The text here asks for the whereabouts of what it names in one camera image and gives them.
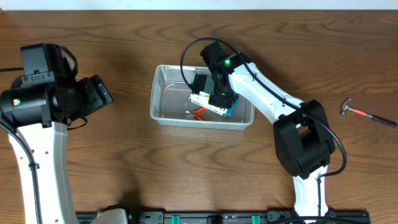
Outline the clear plastic container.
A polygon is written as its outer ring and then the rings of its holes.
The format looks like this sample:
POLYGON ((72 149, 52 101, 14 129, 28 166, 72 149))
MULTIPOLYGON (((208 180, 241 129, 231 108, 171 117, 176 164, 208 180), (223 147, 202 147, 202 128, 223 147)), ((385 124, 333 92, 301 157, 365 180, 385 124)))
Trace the clear plastic container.
POLYGON ((244 130, 254 121, 255 107, 243 97, 239 98, 232 115, 205 110, 195 119, 191 112, 200 106, 190 102, 190 93, 178 65, 158 65, 150 98, 151 118, 167 126, 235 130, 244 130))

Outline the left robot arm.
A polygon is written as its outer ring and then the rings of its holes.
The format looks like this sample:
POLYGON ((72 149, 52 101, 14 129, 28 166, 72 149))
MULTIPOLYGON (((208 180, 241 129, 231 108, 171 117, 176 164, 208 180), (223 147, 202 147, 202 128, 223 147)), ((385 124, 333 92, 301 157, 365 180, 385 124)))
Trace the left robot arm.
POLYGON ((99 75, 76 79, 64 46, 21 47, 24 74, 1 93, 1 128, 17 157, 26 223, 78 223, 67 171, 68 132, 113 102, 99 75))

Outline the red handled pliers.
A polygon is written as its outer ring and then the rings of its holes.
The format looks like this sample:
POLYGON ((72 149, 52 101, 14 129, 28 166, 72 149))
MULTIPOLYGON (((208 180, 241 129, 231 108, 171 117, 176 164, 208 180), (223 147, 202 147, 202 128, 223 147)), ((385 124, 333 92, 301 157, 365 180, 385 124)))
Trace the red handled pliers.
POLYGON ((200 113, 202 113, 204 111, 206 111, 206 108, 201 107, 197 110, 186 111, 185 114, 186 114, 186 117, 188 117, 188 118, 193 118, 198 121, 203 121, 203 118, 200 116, 200 113))

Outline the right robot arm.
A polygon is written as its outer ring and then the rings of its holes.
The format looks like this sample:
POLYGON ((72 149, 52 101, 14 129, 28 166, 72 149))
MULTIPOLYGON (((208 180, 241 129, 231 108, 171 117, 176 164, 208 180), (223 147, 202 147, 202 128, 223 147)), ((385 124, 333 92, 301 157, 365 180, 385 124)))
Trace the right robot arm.
POLYGON ((323 106, 295 98, 266 78, 242 52, 228 54, 218 42, 200 53, 210 75, 196 75, 190 100, 222 115, 240 96, 253 104, 272 124, 275 152, 293 177, 297 215, 324 216, 324 175, 335 151, 323 106))

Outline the white and blue box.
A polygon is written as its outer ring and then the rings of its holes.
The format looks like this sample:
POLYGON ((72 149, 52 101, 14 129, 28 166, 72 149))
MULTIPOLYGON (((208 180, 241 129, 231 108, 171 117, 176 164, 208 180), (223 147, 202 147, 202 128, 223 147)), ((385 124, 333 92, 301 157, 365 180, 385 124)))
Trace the white and blue box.
POLYGON ((191 93, 189 96, 189 101, 191 103, 194 103, 198 106, 201 106, 207 110, 210 110, 216 114, 222 115, 222 116, 231 116, 235 110, 236 105, 238 104, 239 100, 236 99, 230 108, 221 108, 218 106, 214 106, 210 104, 210 94, 207 94, 205 92, 200 92, 198 95, 191 93))

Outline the small claw hammer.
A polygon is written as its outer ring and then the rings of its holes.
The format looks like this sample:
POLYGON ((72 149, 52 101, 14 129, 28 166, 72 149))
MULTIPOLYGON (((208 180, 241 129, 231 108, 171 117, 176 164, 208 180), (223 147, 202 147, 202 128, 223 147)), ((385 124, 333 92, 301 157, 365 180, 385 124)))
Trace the small claw hammer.
POLYGON ((396 128, 396 127, 397 127, 397 123, 396 123, 395 121, 391 121, 391 120, 389 120, 389 119, 382 118, 382 117, 380 117, 380 116, 376 116, 376 115, 374 115, 374 114, 369 114, 369 113, 367 113, 367 112, 365 112, 365 111, 361 111, 361 110, 358 110, 358 109, 356 109, 356 108, 350 107, 350 106, 348 105, 348 102, 349 102, 350 100, 351 100, 351 98, 348 98, 347 100, 345 100, 345 101, 341 104, 340 115, 345 116, 345 115, 347 114, 348 111, 351 111, 351 112, 353 112, 353 113, 356 113, 356 114, 359 114, 359 115, 361 115, 361 116, 364 116, 364 117, 373 119, 373 120, 375 120, 375 121, 377 121, 377 122, 379 122, 379 123, 388 125, 388 126, 390 126, 390 127, 393 127, 393 128, 396 128))

